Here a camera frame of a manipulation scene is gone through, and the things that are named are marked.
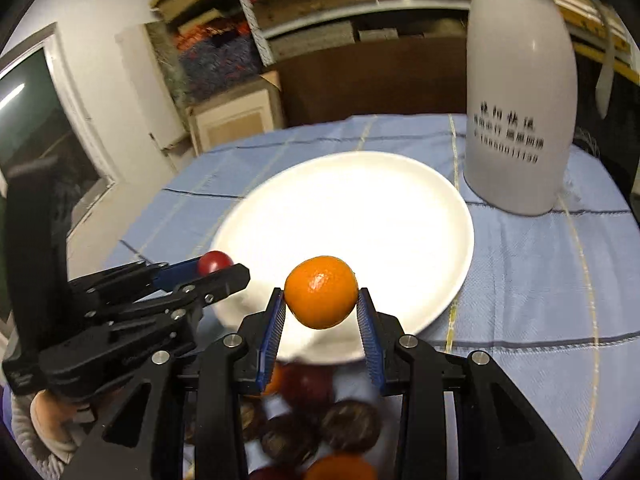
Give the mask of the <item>left hand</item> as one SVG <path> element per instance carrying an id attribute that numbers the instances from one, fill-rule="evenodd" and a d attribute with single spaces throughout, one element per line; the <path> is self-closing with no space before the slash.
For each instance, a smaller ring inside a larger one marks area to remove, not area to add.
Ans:
<path id="1" fill-rule="evenodd" d="M 34 455 L 40 462 L 66 466 L 121 392 L 118 388 L 85 404 L 67 403 L 48 390 L 38 392 L 29 408 Z"/>

